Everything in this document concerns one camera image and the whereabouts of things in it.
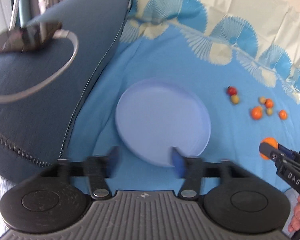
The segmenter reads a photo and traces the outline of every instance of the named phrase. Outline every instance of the blue fabric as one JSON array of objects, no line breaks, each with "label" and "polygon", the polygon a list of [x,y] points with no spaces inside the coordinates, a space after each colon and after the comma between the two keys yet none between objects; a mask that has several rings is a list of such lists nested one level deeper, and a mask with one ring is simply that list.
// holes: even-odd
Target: blue fabric
[{"label": "blue fabric", "polygon": [[[52,84],[28,98],[0,105],[0,175],[18,183],[66,151],[64,138],[67,146],[76,115],[115,53],[129,1],[65,0],[32,21],[63,22],[63,29],[78,36],[79,51]],[[72,51],[71,42],[63,39],[34,53],[1,54],[0,94],[43,81],[69,60]]]},{"label": "blue fabric", "polygon": [[[289,186],[275,174],[274,163],[260,157],[258,146],[263,138],[271,136],[285,147],[299,151],[300,104],[287,97],[279,81],[274,88],[257,82],[237,60],[236,53],[234,50],[231,62],[226,65],[201,60],[173,25],[153,40],[143,36],[133,43],[122,42],[77,117],[68,156],[72,161],[82,161],[119,145],[122,161],[115,177],[107,180],[113,192],[117,189],[178,191],[183,180],[177,179],[173,168],[156,167],[137,158],[120,140],[114,122],[122,93],[142,79],[159,77],[192,91],[207,107],[212,131],[202,158],[208,162],[230,159],[278,189],[286,190]],[[229,85],[239,91],[241,102],[236,106],[226,94]],[[264,113],[261,120],[255,121],[250,117],[250,109],[258,106],[260,96],[274,101],[274,114]],[[278,117],[281,109],[289,114],[285,121]],[[217,183],[217,179],[207,179],[202,192]],[[87,192],[85,179],[76,178],[74,184]]]}]

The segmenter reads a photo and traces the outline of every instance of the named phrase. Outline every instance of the dark blue cushion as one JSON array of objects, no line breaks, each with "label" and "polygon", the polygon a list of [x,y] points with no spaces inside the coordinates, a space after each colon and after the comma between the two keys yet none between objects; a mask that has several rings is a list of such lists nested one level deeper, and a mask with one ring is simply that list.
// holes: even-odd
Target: dark blue cushion
[{"label": "dark blue cushion", "polygon": [[[0,175],[15,183],[66,157],[75,118],[115,53],[130,0],[65,0],[34,21],[58,20],[79,38],[70,67],[53,83],[20,101],[0,105]],[[43,81],[72,55],[69,40],[34,53],[0,55],[0,94]]]}]

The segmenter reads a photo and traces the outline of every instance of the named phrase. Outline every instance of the orange tomato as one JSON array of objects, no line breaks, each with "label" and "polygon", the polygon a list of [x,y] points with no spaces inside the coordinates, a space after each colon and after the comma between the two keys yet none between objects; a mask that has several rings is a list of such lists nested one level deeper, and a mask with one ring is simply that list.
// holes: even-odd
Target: orange tomato
[{"label": "orange tomato", "polygon": [[288,118],[288,114],[285,110],[281,110],[279,112],[279,117],[280,117],[281,120],[286,120]]},{"label": "orange tomato", "polygon": [[274,105],[273,101],[271,99],[267,99],[266,102],[265,102],[265,106],[266,108],[272,108]]},{"label": "orange tomato", "polygon": [[[278,142],[276,139],[274,139],[273,137],[267,137],[267,138],[264,138],[261,143],[267,143],[267,144],[270,144],[273,148],[275,149],[278,149]],[[267,156],[265,156],[264,154],[260,153],[260,156],[261,158],[265,159],[265,160],[269,160],[269,158]]]},{"label": "orange tomato", "polygon": [[259,106],[254,107],[251,111],[250,111],[250,115],[252,117],[252,119],[254,120],[259,120],[262,117],[262,109],[260,109]]}]

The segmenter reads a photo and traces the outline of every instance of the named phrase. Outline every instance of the bedsheet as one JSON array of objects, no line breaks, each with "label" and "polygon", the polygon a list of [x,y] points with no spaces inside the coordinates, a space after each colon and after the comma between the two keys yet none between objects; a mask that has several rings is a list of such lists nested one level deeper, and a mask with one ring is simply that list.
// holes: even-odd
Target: bedsheet
[{"label": "bedsheet", "polygon": [[[121,163],[115,177],[107,180],[112,191],[178,191],[182,180],[176,178],[173,169],[156,167],[137,158],[120,140],[114,122],[116,104],[122,93],[142,79],[156,77],[195,93],[207,107],[212,131],[202,158],[208,162],[230,159],[278,189],[286,190],[288,185],[276,176],[273,162],[263,160],[258,153],[260,141],[268,136],[275,137],[287,148],[300,150],[300,104],[287,96],[282,82],[277,79],[275,87],[258,82],[251,74],[251,59],[225,44],[218,55],[211,53],[208,59],[200,57],[206,49],[200,35],[173,23],[147,25],[142,35],[133,41],[133,29],[140,24],[135,20],[126,24],[116,55],[77,117],[68,157],[82,161],[91,154],[103,155],[110,147],[119,145]],[[239,91],[241,102],[236,106],[225,93],[229,85]],[[274,114],[255,121],[249,110],[258,105],[260,96],[274,101]],[[277,115],[281,109],[289,114],[286,121]],[[87,192],[85,181],[76,179],[74,183]],[[216,179],[206,179],[202,192],[217,184]]]}]

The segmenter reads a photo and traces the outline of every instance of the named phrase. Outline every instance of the blue plate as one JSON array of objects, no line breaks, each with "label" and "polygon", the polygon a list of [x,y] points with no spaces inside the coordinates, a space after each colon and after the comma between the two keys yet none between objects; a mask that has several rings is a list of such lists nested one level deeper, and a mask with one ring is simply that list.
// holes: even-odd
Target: blue plate
[{"label": "blue plate", "polygon": [[208,144],[211,123],[197,96],[177,85],[148,79],[128,88],[115,113],[118,133],[141,159],[172,166],[171,147],[198,156]]}]

